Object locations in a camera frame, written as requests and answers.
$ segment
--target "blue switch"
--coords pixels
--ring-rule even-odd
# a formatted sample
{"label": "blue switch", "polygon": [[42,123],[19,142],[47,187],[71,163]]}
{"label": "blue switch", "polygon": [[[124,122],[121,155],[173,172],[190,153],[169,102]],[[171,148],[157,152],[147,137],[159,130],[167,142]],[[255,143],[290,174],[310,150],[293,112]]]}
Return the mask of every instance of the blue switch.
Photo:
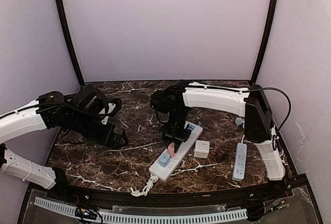
{"label": "blue switch", "polygon": [[159,158],[159,164],[162,167],[166,167],[170,162],[170,154],[169,153],[163,153]]}

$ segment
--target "large power strip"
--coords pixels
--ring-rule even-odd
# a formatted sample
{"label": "large power strip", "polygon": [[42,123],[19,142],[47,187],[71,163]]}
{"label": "large power strip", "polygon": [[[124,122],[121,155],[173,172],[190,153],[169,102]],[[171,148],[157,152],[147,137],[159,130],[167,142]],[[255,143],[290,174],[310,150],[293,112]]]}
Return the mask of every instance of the large power strip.
{"label": "large power strip", "polygon": [[195,141],[199,138],[199,136],[202,133],[203,128],[199,127],[191,122],[186,122],[187,128],[191,129],[192,133],[190,135],[190,138],[183,142],[177,153],[174,157],[169,158],[169,161],[164,162],[164,159],[168,156],[166,156],[167,148],[163,151],[163,153],[158,157],[158,159],[151,165],[149,168],[149,172],[153,175],[158,176],[162,181],[167,181],[168,178],[171,176],[171,174],[174,172],[174,170],[177,168],[179,163],[182,161],[182,159],[187,155],[189,150],[194,145]]}

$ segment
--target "power socket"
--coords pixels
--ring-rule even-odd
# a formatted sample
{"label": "power socket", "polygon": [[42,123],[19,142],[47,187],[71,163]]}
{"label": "power socket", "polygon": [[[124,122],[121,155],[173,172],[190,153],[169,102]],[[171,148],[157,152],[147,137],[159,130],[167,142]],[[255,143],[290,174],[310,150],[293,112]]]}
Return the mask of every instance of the power socket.
{"label": "power socket", "polygon": [[194,157],[195,158],[207,158],[209,154],[209,141],[197,140],[195,142]]}
{"label": "power socket", "polygon": [[234,168],[232,175],[233,180],[241,181],[244,179],[246,157],[247,157],[247,145],[243,143],[238,143],[237,151],[236,151],[236,159],[234,161]]}
{"label": "power socket", "polygon": [[164,155],[164,153],[167,153],[168,151],[168,149],[166,148],[149,168],[149,172],[151,174],[158,176],[160,180],[164,182],[168,180],[168,178],[171,176],[171,174],[180,164],[182,159],[185,158],[187,153],[194,145],[195,141],[199,138],[199,136],[202,133],[203,130],[202,127],[199,127],[191,122],[186,122],[186,123],[187,123],[186,127],[192,131],[190,138],[180,145],[177,153],[175,153],[174,157],[170,158],[169,162]]}

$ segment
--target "white wall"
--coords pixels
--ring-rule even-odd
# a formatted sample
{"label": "white wall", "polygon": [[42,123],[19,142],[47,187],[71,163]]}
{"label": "white wall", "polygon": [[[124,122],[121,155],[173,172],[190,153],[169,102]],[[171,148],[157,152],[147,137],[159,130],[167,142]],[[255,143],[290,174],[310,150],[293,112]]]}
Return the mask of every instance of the white wall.
{"label": "white wall", "polygon": [[64,0],[86,81],[250,79],[269,0]]}
{"label": "white wall", "polygon": [[[55,0],[0,0],[0,115],[39,95],[79,86],[59,23]],[[43,164],[56,130],[6,142],[18,155]],[[0,223],[17,223],[27,183],[0,174]]]}
{"label": "white wall", "polygon": [[[278,0],[258,83],[279,87],[292,99],[282,134],[325,223],[331,223],[331,0]],[[280,123],[286,100],[277,94],[269,100]]]}

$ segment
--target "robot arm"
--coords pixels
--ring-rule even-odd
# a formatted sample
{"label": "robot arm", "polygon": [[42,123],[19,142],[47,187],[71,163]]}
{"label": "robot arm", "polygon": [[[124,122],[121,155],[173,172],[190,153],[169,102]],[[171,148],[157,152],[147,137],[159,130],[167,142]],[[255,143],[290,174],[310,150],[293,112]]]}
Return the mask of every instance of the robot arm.
{"label": "robot arm", "polygon": [[248,88],[225,88],[197,82],[178,81],[164,91],[151,96],[151,108],[168,114],[169,120],[160,128],[168,147],[175,143],[175,152],[191,131],[185,129],[188,112],[195,107],[234,113],[245,117],[245,138],[258,148],[270,181],[282,180],[285,168],[278,149],[274,149],[276,136],[272,111],[262,91],[248,92]]}
{"label": "robot arm", "polygon": [[50,92],[0,116],[0,172],[45,189],[51,189],[55,184],[66,184],[62,170],[26,160],[3,143],[29,132],[62,127],[75,130],[102,145],[119,149],[128,144],[126,133],[123,129],[117,133],[115,126],[108,123],[108,118],[114,116],[121,106],[119,99],[109,101],[101,91],[88,85],[78,94],[69,96]]}

